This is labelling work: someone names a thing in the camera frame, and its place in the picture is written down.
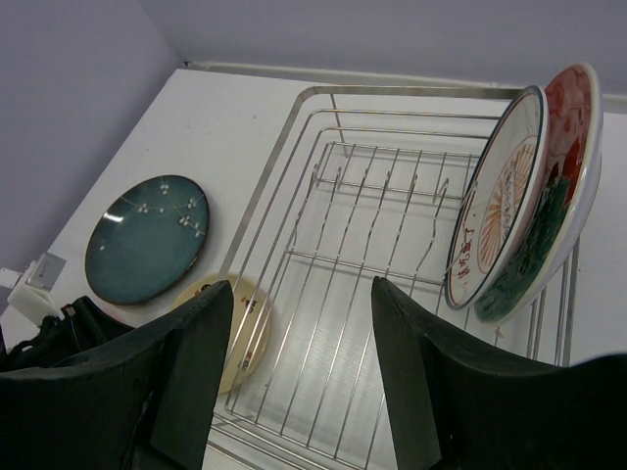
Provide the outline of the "small beige plate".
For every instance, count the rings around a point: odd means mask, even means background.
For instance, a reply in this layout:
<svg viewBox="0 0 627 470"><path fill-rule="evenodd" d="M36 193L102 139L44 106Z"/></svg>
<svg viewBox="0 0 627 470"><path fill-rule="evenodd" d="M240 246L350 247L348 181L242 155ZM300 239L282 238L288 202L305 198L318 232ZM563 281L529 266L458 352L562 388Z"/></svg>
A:
<svg viewBox="0 0 627 470"><path fill-rule="evenodd" d="M265 291L236 273L228 273L225 279L234 288L234 310L228 344L230 356L219 384L220 395L239 387L260 365L271 330L271 302Z"/></svg>

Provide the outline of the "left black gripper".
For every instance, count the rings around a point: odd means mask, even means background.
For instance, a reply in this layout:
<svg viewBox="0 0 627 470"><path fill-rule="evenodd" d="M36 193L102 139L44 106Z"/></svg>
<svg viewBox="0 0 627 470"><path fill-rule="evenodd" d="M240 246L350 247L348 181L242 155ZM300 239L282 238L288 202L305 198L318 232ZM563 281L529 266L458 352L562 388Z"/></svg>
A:
<svg viewBox="0 0 627 470"><path fill-rule="evenodd" d="M83 296L61 308L62 317L46 316L39 333L9 352L1 353L2 370L51 367L58 362L106 344L132 330Z"/></svg>

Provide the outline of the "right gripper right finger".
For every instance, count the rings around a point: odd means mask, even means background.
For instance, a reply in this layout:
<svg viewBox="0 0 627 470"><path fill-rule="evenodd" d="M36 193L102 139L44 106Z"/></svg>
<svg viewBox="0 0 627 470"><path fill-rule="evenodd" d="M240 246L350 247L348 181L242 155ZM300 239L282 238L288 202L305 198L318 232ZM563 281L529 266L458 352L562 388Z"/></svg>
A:
<svg viewBox="0 0 627 470"><path fill-rule="evenodd" d="M559 367L501 350L371 285L373 332L401 469L622 469L626 357Z"/></svg>

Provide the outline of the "white plate orange sunburst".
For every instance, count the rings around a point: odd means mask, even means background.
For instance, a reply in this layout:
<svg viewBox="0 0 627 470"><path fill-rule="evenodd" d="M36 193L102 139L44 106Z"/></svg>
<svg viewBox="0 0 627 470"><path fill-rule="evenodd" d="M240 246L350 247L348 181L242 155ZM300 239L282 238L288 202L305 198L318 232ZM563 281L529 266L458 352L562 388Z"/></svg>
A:
<svg viewBox="0 0 627 470"><path fill-rule="evenodd" d="M450 309L474 304L520 247L542 192L548 137L546 93L528 86L495 125L463 197L444 275Z"/></svg>

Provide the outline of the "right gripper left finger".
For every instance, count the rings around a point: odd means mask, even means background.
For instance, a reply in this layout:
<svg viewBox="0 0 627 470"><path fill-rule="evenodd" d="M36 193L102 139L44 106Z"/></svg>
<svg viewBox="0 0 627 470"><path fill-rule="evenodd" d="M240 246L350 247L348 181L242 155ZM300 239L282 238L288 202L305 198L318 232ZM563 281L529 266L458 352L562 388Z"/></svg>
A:
<svg viewBox="0 0 627 470"><path fill-rule="evenodd" d="M5 469L199 469L233 311L220 280L51 367L1 369Z"/></svg>

